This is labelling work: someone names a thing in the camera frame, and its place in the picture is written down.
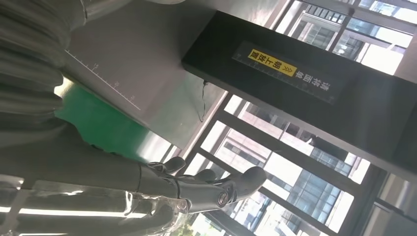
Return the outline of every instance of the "robotic hand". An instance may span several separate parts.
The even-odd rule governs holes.
[[[266,180],[258,167],[175,177],[181,158],[146,165],[106,153],[55,117],[70,31],[127,2],[0,1],[0,236],[155,235]]]

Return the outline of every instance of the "black cable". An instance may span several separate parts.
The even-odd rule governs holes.
[[[203,82],[203,92],[202,92],[202,96],[201,96],[201,99],[203,100],[203,103],[204,103],[203,115],[200,117],[200,114],[197,113],[198,114],[198,119],[200,120],[201,123],[203,123],[204,117],[206,116],[206,101],[204,100],[204,88],[206,87],[207,84],[208,84],[208,82],[204,80],[204,82]]]

